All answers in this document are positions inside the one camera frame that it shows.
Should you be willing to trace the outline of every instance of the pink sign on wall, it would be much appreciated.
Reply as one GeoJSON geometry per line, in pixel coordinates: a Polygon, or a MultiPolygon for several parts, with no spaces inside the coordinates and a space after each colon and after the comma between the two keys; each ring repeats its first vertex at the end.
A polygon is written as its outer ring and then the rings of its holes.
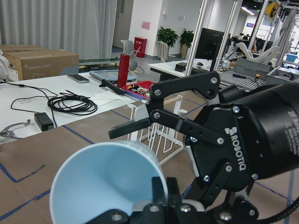
{"type": "Polygon", "coordinates": [[[142,21],[141,28],[149,30],[150,29],[150,22],[142,21]]]}

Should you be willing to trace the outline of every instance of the red basket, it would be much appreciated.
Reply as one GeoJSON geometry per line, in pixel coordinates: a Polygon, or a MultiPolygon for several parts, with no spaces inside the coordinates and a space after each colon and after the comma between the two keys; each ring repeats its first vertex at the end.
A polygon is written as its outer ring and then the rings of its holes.
{"type": "Polygon", "coordinates": [[[138,85],[144,89],[147,89],[149,90],[150,89],[150,86],[153,85],[154,82],[152,81],[141,81],[141,82],[138,82],[138,83],[134,83],[134,84],[130,84],[130,85],[125,85],[123,86],[121,89],[123,89],[128,95],[132,96],[132,97],[135,97],[135,98],[138,98],[138,99],[148,99],[148,96],[144,96],[144,95],[141,95],[137,92],[133,92],[131,90],[128,90],[128,86],[131,86],[131,85],[138,85]]]}

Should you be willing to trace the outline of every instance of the red bottle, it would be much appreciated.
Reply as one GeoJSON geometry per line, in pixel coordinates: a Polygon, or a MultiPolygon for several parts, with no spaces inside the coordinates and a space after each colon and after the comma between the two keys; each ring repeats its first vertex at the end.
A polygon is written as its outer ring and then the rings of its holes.
{"type": "Polygon", "coordinates": [[[118,69],[117,87],[121,88],[127,84],[130,55],[121,54],[120,66],[118,69]]]}

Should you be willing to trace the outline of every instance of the screw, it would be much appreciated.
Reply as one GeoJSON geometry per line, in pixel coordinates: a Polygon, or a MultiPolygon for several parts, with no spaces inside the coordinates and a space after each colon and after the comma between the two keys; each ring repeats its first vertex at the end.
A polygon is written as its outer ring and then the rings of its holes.
{"type": "Polygon", "coordinates": [[[258,175],[257,174],[253,174],[251,175],[252,179],[257,180],[258,179],[258,175]]]}
{"type": "Polygon", "coordinates": [[[219,216],[220,216],[220,218],[221,218],[222,220],[225,220],[225,221],[228,221],[228,220],[231,220],[231,219],[232,219],[232,216],[231,216],[230,213],[227,212],[227,211],[223,211],[223,212],[221,212],[221,213],[219,214],[219,216]]]}
{"type": "Polygon", "coordinates": [[[255,213],[256,213],[256,212],[255,212],[254,210],[250,210],[250,211],[249,211],[249,215],[250,215],[250,216],[254,216],[255,213]]]}
{"type": "Polygon", "coordinates": [[[217,81],[218,81],[218,79],[217,79],[217,78],[215,78],[215,77],[211,78],[211,83],[212,83],[212,84],[215,84],[215,83],[217,83],[217,81]]]}
{"type": "Polygon", "coordinates": [[[223,139],[223,138],[219,138],[219,139],[217,139],[217,143],[218,143],[219,145],[222,145],[222,144],[224,143],[224,139],[223,139]]]}
{"type": "Polygon", "coordinates": [[[158,112],[154,113],[154,118],[155,119],[159,119],[160,118],[160,114],[158,112]]]}
{"type": "Polygon", "coordinates": [[[161,95],[161,90],[155,90],[155,96],[160,96],[161,95]]]}
{"type": "Polygon", "coordinates": [[[112,221],[120,221],[122,219],[122,216],[121,216],[121,214],[113,214],[112,215],[112,221]]]}
{"type": "Polygon", "coordinates": [[[197,142],[197,138],[190,137],[190,141],[191,141],[191,142],[197,142]]]}
{"type": "Polygon", "coordinates": [[[226,172],[231,172],[233,170],[233,168],[230,165],[228,165],[225,167],[225,170],[226,170],[226,172]]]}
{"type": "Polygon", "coordinates": [[[233,112],[234,113],[240,112],[240,108],[238,106],[233,106],[233,112]]]}
{"type": "Polygon", "coordinates": [[[149,210],[151,212],[158,212],[158,211],[160,211],[160,209],[159,209],[159,207],[157,205],[150,206],[149,210]]]}
{"type": "Polygon", "coordinates": [[[204,178],[203,178],[204,182],[209,182],[210,180],[210,177],[208,175],[205,175],[204,178]]]}
{"type": "Polygon", "coordinates": [[[181,211],[184,211],[184,212],[189,212],[191,211],[191,208],[188,204],[182,204],[181,207],[180,207],[181,211]]]}

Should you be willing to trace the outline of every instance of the smartphone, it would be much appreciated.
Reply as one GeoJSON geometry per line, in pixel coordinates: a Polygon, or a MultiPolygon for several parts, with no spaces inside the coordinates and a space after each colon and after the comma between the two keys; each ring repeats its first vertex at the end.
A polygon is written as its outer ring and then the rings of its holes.
{"type": "Polygon", "coordinates": [[[71,78],[72,80],[75,80],[78,83],[88,83],[89,79],[79,75],[79,74],[68,74],[67,77],[71,78]]]}

